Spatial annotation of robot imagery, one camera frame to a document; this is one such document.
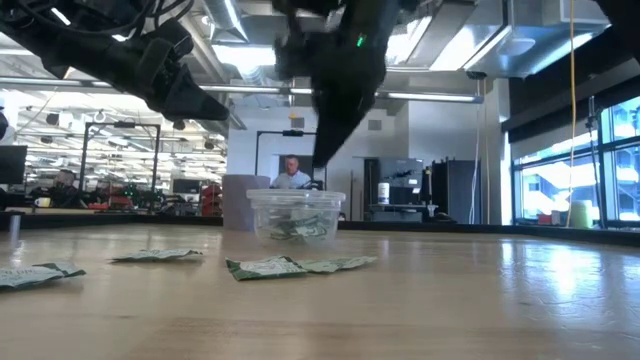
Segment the light green sweetener packet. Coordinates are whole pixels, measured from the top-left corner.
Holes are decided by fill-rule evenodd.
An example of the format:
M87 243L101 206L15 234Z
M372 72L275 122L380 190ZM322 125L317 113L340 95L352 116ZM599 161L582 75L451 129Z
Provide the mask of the light green sweetener packet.
M326 260L299 260L298 264L307 272L315 274L328 274L343 270L355 269L373 263L376 260L376 257L360 256Z
M269 237L276 240L304 238L315 226L313 218L276 218L269 223Z

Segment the black computer monitor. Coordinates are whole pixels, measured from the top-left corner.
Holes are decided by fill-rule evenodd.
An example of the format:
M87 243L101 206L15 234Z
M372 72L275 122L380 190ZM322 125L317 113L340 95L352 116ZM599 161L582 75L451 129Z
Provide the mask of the black computer monitor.
M27 146L0 146L0 185L22 184Z

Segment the black tripod stand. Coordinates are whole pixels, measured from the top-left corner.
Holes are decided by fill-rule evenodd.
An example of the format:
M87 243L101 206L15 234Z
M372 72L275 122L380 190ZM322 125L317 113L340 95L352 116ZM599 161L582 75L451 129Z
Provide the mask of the black tripod stand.
M603 228L603 217L604 217L604 215L602 214L601 192L600 192L600 188L599 188L599 170L598 170L598 164L597 164L597 161L596 161L596 148L595 148L594 135L593 135L593 131L596 128L595 122L596 122L595 97L594 96L590 96L589 99L588 99L588 116L587 116L587 120L586 120L586 128L587 128L588 134L589 134L590 155L591 155L591 161L592 161L592 167L593 167L593 175L594 175L594 180L595 180L594 191L595 191L595 194L596 194L596 206L597 206L597 210L598 210L597 227L599 229L602 229Z

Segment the long ceiling light fixture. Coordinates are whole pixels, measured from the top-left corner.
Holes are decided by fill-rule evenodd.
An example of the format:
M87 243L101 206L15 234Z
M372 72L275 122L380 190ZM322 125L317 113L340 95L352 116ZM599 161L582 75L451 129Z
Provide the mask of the long ceiling light fixture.
M270 86L245 86L229 84L201 85L201 88L208 92L234 93L234 94L280 94L294 96L310 96L310 88L300 87L270 87ZM377 91L375 97L379 99L423 101L423 102L448 102L448 103L473 103L478 104L484 101L480 95L461 95L450 93L411 93L396 91Z

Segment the black rig frame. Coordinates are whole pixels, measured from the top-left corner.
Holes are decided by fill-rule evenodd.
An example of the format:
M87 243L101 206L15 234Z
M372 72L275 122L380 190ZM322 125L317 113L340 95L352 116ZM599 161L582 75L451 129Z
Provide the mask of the black rig frame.
M255 142L255 162L254 162L254 174L259 174L259 165L260 165L260 138L262 135L271 134L271 135L281 135L283 137L305 137L305 136L315 136L315 132L305 132L302 130L282 130L282 131L258 131L256 133L256 142ZM287 165L287 158L289 155L282 155L281 160L279 161L279 172L287 171L289 166ZM315 189L315 190L325 190L325 185L327 181L327 175L324 175L323 180L316 180L314 175L315 169L311 167L309 169L309 177L310 181L303 184L302 188L304 189Z
M88 145L89 145L89 142L93 139L93 135L91 134L91 129L94 126L98 127L97 133L99 133L104 127L113 127L113 128L120 128L120 129L134 129L136 127L141 127L141 128L153 128L156 131L156 134L151 137L151 139L154 141L154 145L152 147L152 149L154 150L154 157L153 157L153 168L152 168L151 191L155 193L156 183L157 183L158 160L159 160L159 145L161 140L161 126L158 124L135 123L135 122L127 122L124 120L113 121L113 122L103 122L103 123L99 123L97 121L91 121L91 122L85 123L85 130L83 134L83 146L81 150L80 172L79 172L79 178L78 178L78 181L79 181L78 189L80 191L84 190Z

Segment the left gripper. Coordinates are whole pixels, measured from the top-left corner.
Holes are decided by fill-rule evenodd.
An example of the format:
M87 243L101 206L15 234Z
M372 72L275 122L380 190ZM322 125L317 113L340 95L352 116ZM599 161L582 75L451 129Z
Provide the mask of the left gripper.
M65 36L59 62L143 99L171 120L224 121L230 111L204 91L181 59L193 49L192 38L176 20L118 42L110 36Z

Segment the person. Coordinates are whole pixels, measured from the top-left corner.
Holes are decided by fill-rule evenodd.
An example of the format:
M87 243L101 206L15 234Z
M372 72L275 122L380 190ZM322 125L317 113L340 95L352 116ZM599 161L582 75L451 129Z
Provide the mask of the person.
M75 174L61 169L49 188L52 206L55 208L80 208L82 206L78 189L74 186Z
M271 183L273 189L302 189L311 183L311 177L300 170L299 158L295 155L285 157L285 171Z

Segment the black aluminium table frame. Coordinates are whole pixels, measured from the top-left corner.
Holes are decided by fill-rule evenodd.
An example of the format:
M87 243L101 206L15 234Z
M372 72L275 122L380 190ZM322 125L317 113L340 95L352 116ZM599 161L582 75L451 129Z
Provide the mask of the black aluminium table frame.
M53 229L99 225L180 225L221 227L221 218L178 217L163 215L114 214L26 214L17 211L0 212L0 232L11 228L13 219L19 220L20 229ZM614 230L583 230L545 226L465 225L452 223L382 223L340 221L340 230L349 231L398 231L422 233L469 233L523 235L599 245L615 245L640 248L640 232Z

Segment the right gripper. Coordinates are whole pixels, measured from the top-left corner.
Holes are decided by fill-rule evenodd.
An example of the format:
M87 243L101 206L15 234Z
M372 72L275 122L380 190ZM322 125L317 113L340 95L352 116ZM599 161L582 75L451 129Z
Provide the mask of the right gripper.
M312 164L324 168L375 103L386 76L384 28L290 31L276 38L276 73L310 79L317 114Z

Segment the yellow-green container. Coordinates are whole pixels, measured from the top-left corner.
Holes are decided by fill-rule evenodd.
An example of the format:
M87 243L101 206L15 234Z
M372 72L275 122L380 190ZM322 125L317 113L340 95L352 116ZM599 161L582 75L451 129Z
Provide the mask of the yellow-green container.
M590 229L593 226L592 208L591 200L573 201L570 206L569 225L577 229Z

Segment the grey cabinet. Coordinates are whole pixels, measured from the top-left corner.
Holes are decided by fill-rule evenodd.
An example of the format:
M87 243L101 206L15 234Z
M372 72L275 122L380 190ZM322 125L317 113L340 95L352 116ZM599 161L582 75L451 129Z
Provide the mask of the grey cabinet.
M422 199L424 164L413 158L364 160L363 218L368 222L421 223L426 205ZM377 186L390 184L390 203L377 203Z

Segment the clear plastic round container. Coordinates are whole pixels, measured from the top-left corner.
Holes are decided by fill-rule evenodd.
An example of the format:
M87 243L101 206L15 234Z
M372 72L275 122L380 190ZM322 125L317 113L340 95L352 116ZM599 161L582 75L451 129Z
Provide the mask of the clear plastic round container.
M255 189L247 191L254 210L254 230L261 240L296 243L320 243L335 238L342 203L346 195L340 192L306 189ZM313 218L324 225L329 235L323 241L276 240L269 237L269 223L276 218Z

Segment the black cabinet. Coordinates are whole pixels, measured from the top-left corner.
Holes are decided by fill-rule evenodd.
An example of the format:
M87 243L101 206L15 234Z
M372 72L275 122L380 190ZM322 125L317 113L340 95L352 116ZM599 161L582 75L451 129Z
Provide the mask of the black cabinet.
M444 159L431 164L436 213L458 224L482 222L481 170L473 160Z

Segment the silver ceiling duct hood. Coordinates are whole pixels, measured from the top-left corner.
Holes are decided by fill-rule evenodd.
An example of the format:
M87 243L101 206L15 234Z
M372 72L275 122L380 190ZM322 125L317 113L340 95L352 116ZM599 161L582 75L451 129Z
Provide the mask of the silver ceiling duct hood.
M609 27L594 0L421 0L391 39L388 70L524 78Z

